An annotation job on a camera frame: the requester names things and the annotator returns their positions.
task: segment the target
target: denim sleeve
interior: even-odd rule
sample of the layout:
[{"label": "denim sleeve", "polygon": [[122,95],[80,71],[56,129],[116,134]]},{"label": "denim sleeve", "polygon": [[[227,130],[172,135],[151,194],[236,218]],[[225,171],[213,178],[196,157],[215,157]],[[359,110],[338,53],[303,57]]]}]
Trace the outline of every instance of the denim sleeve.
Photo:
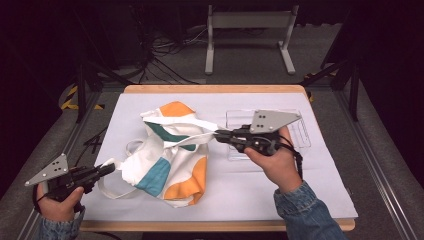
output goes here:
[{"label": "denim sleeve", "polygon": [[347,239],[331,217],[327,206],[319,200],[305,181],[296,190],[274,193],[278,215],[286,222],[287,235],[295,239]]},{"label": "denim sleeve", "polygon": [[79,228],[84,218],[85,208],[79,216],[69,222],[56,222],[41,217],[38,230],[33,239],[36,240],[69,240],[78,236]]}]

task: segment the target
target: gray floor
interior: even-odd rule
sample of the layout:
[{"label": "gray floor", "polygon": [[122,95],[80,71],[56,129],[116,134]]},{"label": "gray floor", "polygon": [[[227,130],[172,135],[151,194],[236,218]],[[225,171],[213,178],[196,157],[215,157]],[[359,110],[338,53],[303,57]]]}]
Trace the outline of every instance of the gray floor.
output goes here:
[{"label": "gray floor", "polygon": [[[276,48],[277,40],[283,35],[278,31],[267,30],[259,36],[240,31],[220,33],[215,39],[215,65],[211,76],[204,74],[206,58],[204,42],[187,47],[178,54],[159,59],[185,78],[201,79],[206,84],[297,83],[303,79],[303,75],[320,70],[322,59],[339,27],[307,26],[294,29],[289,45],[289,52],[296,68],[296,74],[293,76],[286,74],[282,58]],[[155,70],[154,66],[149,65],[149,68],[159,78],[169,79]],[[144,78],[143,81],[158,81],[149,72],[147,77],[148,79]],[[352,192],[352,200],[359,213],[355,229],[346,235],[350,239],[424,239],[422,227],[424,191],[406,167],[369,102],[365,90],[361,86],[358,102],[359,122],[353,123],[344,110],[344,96],[347,94],[332,92],[326,87],[327,83],[328,80],[323,79],[308,87],[308,90],[311,90],[314,98],[312,107],[324,139],[345,186]],[[3,217],[0,219],[0,239],[16,239],[31,212],[31,189],[25,188],[23,183],[70,143],[72,151],[68,160],[70,165],[75,163],[83,151],[82,143],[107,126],[118,96],[116,88],[104,89],[97,103],[105,104],[106,108],[91,111],[84,123],[84,130],[74,142],[69,142],[69,136],[75,129],[77,112],[64,110],[62,116],[34,149],[1,200],[0,212]],[[92,154],[91,149],[85,152],[80,165],[92,165],[96,154],[97,152]],[[370,164],[370,159],[375,159],[376,163]],[[378,170],[384,173],[383,178],[375,174]],[[387,190],[392,191],[396,198],[386,197]],[[399,202],[404,216],[398,216],[399,211],[389,211],[388,205],[393,203],[393,199]],[[394,220],[397,218],[400,219],[401,225]],[[399,231],[402,227],[412,229],[414,233],[409,230],[406,231],[409,235],[405,236],[403,231]],[[117,235],[122,239],[142,238],[142,233],[117,233]],[[81,233],[80,238],[108,239],[94,233]]]}]

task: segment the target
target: hand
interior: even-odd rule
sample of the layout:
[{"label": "hand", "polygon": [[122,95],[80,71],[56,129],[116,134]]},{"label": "hand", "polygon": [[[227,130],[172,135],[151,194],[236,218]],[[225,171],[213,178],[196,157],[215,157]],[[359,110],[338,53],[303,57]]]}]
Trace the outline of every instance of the hand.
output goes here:
[{"label": "hand", "polygon": [[[53,199],[43,197],[38,201],[41,214],[51,221],[68,222],[74,220],[74,206],[81,200],[84,194],[84,188],[76,188],[63,202],[57,202]],[[37,199],[43,196],[43,186],[38,184]]]},{"label": "hand", "polygon": [[[279,133],[290,142],[292,141],[287,127],[280,128]],[[283,138],[281,138],[281,142],[287,144]],[[252,148],[246,148],[244,153],[264,170],[269,180],[277,184],[281,193],[291,192],[302,184],[302,179],[296,170],[293,153],[290,150],[280,148],[274,155],[269,157],[258,153]]]}]

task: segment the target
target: white paper sheet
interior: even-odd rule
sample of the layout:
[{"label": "white paper sheet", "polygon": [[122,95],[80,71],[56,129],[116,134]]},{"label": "white paper sheet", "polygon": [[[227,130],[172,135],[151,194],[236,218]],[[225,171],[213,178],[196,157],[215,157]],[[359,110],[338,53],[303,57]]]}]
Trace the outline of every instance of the white paper sheet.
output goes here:
[{"label": "white paper sheet", "polygon": [[[301,93],[121,94],[95,165],[111,157],[125,160],[125,146],[147,135],[139,113],[181,101],[199,119],[225,126],[227,110],[297,109],[303,116],[311,147],[302,149],[304,179],[323,200],[333,218],[356,218],[354,208],[325,145],[312,108]],[[229,161],[228,146],[209,143],[206,193],[195,206],[172,208],[138,191],[129,199],[111,200],[97,187],[84,195],[85,220],[99,221],[245,221],[280,220],[272,194],[276,186],[250,161]],[[133,189],[120,172],[106,176],[106,185],[120,192]]]}]

